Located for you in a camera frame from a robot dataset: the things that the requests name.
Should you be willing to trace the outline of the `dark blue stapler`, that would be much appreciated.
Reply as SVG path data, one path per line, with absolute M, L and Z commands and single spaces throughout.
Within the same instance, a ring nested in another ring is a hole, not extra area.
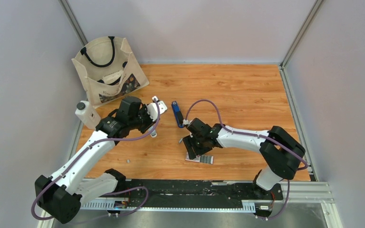
M 177 123 L 177 126 L 179 128 L 184 128 L 184 124 L 183 124 L 183 114 L 177 104 L 176 101 L 172 101 L 171 103 L 171 107 L 172 107 L 172 110 L 173 110 L 173 114 L 174 114 L 174 117 L 175 117 L 175 120 L 176 120 L 176 123 Z

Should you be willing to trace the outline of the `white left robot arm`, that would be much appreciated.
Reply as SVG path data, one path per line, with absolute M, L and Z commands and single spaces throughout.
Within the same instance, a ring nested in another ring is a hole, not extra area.
M 163 111 L 156 96 L 149 104 L 135 96 L 123 98 L 119 108 L 99 121 L 88 141 L 67 163 L 49 177 L 41 175 L 36 179 L 32 216 L 66 224 L 86 203 L 101 196 L 121 197 L 128 192 L 125 176 L 115 169 L 89 181 L 83 179 L 119 142 L 137 141 L 153 133 Z

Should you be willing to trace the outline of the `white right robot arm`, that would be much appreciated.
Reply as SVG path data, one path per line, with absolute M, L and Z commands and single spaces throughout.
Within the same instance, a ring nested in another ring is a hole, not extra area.
M 183 124 L 190 132 L 182 141 L 191 160 L 213 148 L 239 148 L 261 154 L 267 166 L 256 175 L 252 185 L 252 193 L 258 199 L 266 198 L 281 180 L 292 180 L 305 161 L 305 148 L 279 126 L 251 131 L 220 123 L 209 126 L 198 118 L 184 120 Z

